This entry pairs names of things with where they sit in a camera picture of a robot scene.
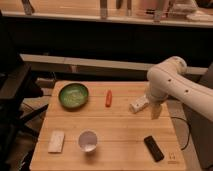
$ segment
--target small wooden block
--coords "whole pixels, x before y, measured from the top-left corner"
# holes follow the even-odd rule
[[[149,100],[144,95],[136,99],[134,102],[130,103],[129,109],[132,113],[137,113],[148,106],[148,104]]]
[[[64,132],[63,131],[53,131],[49,146],[48,153],[61,153],[63,142],[64,142]]]

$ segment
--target black wall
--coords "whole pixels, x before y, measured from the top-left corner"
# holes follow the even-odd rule
[[[188,65],[213,61],[213,28],[5,18],[20,53],[158,63],[170,56]]]

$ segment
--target metal rod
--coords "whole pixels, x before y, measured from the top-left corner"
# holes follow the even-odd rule
[[[132,15],[132,0],[127,0],[127,16]]]
[[[157,7],[154,14],[155,22],[159,22],[161,20],[165,3],[166,3],[166,0],[158,0]]]
[[[32,15],[35,12],[35,10],[34,10],[33,6],[31,5],[30,0],[21,0],[21,1],[23,4],[23,7],[24,7],[25,14]]]
[[[120,9],[123,4],[123,0],[116,0],[116,9]]]
[[[107,0],[100,0],[100,15],[101,15],[101,19],[107,19],[108,16],[108,11],[107,11]]]

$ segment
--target black rectangular object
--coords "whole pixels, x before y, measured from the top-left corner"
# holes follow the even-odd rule
[[[156,162],[164,159],[162,151],[160,150],[160,148],[158,147],[156,141],[152,136],[144,138],[144,142]]]

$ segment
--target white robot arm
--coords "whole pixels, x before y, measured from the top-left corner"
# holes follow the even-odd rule
[[[151,67],[147,73],[147,99],[158,106],[171,95],[213,122],[213,90],[184,78],[186,69],[186,62],[180,57]]]

